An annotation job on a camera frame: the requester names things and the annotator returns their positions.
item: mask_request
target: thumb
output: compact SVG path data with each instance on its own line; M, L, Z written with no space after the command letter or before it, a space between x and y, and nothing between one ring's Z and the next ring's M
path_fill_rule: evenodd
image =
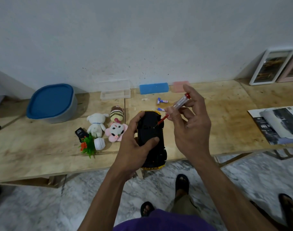
M160 141L159 137L155 137L152 139L149 139L143 146L142 148L146 151L146 153L148 154L150 150L153 149L153 147L155 147Z
M183 129L184 128L184 122L181 117L180 112L174 108L173 106L167 108L167 113L169 114L170 118L173 121L174 127L177 129Z

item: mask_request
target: pink sponge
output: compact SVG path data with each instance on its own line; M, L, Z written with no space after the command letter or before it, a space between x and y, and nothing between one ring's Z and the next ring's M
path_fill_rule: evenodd
M180 93L180 92L185 92L183 89L183 84L187 84L190 85L190 83L188 81L178 81L178 82L174 82L173 86L171 88L171 91L173 93Z

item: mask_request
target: striped plush toy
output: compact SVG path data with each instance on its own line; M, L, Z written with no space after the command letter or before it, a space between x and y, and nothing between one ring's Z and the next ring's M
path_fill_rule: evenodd
M111 122L121 123L124 117L124 109L120 106L113 106L110 112L110 120Z

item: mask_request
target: white picture frame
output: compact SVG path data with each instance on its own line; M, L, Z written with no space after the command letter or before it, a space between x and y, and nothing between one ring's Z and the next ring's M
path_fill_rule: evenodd
M249 85L274 83L292 54L293 47L273 47L266 50Z

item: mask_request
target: person's left hand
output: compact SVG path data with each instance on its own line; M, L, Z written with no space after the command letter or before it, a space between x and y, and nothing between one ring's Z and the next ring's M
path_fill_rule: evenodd
M111 166L118 173L130 179L133 173L145 162L149 151L155 147L160 139L158 137L149 139L143 146L139 146L134 139L137 130L137 122L144 116L144 111L139 112L129 123L126 132L122 136L119 153Z

